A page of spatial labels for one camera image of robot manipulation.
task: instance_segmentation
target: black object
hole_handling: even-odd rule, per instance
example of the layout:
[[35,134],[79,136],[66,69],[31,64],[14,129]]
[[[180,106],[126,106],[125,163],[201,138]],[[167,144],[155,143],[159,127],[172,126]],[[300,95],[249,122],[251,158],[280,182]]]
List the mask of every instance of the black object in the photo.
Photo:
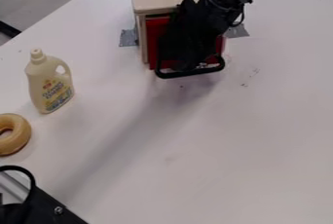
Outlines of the black object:
[[87,224],[65,205],[49,196],[36,186],[34,176],[25,168],[17,166],[0,167],[0,172],[15,170],[30,179],[30,192],[23,204],[2,205],[0,194],[1,224]]
[[19,30],[6,24],[3,21],[0,21],[0,32],[6,34],[8,37],[11,37],[11,38],[14,38],[20,34]]
[[[159,39],[157,76],[169,79],[222,70],[224,60],[216,53],[215,40],[229,27],[242,23],[245,3],[252,0],[183,0],[171,16],[166,34]],[[234,24],[240,15],[241,21]],[[219,65],[203,68],[211,56],[218,57]],[[176,61],[172,67],[175,73],[162,72],[164,60]]]

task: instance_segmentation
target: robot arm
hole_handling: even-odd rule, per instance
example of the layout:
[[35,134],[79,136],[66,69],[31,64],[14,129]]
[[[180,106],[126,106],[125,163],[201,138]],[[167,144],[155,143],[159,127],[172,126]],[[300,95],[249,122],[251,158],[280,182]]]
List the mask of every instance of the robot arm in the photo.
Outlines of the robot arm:
[[[220,71],[225,62],[216,53],[216,39],[229,27],[236,26],[244,5],[252,0],[183,0],[170,20],[166,34],[159,40],[159,56],[156,74],[164,79]],[[202,64],[215,56],[218,66],[203,68]],[[175,60],[173,73],[163,73],[164,60]]]

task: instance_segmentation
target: donut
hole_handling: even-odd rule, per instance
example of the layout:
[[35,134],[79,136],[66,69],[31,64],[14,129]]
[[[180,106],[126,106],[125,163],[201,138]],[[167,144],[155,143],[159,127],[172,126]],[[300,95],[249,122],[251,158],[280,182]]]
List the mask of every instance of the donut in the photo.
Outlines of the donut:
[[0,156],[16,153],[29,141],[31,136],[30,124],[20,115],[0,114],[0,134],[12,131],[9,136],[0,137]]

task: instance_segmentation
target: detergent bottle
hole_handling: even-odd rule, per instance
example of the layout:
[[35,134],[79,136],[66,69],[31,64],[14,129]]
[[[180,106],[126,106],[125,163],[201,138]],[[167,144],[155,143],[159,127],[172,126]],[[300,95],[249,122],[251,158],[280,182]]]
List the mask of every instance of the detergent bottle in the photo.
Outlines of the detergent bottle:
[[[56,70],[62,67],[64,73]],[[71,72],[60,58],[46,56],[41,49],[31,51],[31,60],[25,67],[33,104],[41,113],[56,111],[74,95]]]

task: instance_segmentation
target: yellow label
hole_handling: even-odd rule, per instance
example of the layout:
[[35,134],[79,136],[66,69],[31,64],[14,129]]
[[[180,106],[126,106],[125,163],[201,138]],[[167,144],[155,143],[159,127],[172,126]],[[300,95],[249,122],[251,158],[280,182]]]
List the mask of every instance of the yellow label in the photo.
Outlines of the yellow label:
[[43,86],[44,105],[47,111],[55,111],[72,96],[71,88],[57,79],[46,80]]

